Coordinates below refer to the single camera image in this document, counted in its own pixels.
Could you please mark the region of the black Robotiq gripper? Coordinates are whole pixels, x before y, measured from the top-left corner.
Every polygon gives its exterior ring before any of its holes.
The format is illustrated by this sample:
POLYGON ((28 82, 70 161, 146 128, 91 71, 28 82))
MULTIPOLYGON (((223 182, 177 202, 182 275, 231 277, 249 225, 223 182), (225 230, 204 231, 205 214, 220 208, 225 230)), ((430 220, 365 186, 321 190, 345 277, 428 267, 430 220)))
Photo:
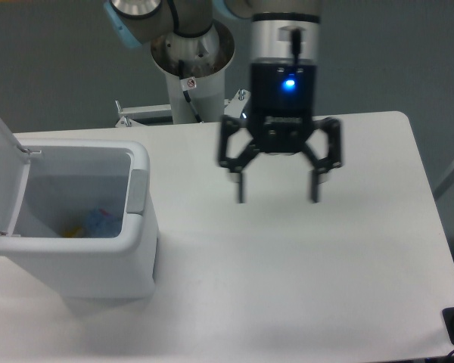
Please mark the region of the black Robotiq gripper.
POLYGON ((220 120, 216 161, 236 184, 238 203, 245 202, 244 170, 260 151, 267 154, 295 154, 300 151, 311 162, 309 197, 319 202, 321 176, 343 165, 342 125, 327 117, 318 129, 328 136, 328 154, 319 159, 306 143, 315 131, 313 95, 316 66, 309 64, 253 63, 250 68, 250 113, 247 129, 252 139, 236 154, 229 142, 242 129, 241 120, 224 115, 220 120))

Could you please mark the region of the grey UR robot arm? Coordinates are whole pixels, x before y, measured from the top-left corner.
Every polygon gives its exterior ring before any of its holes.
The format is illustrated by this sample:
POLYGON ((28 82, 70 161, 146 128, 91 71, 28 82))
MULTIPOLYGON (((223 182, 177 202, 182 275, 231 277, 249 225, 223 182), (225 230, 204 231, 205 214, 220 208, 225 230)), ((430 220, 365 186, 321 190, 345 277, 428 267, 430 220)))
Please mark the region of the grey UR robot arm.
POLYGON ((235 49, 213 10, 250 20, 250 99, 239 117, 216 103, 217 162, 243 185, 243 171, 258 154, 303 154, 313 168, 310 197, 318 201, 323 177, 343 164, 341 122, 313 119, 321 2, 106 1, 104 9, 126 46, 151 46, 196 123, 207 116, 186 82, 223 71, 235 49))

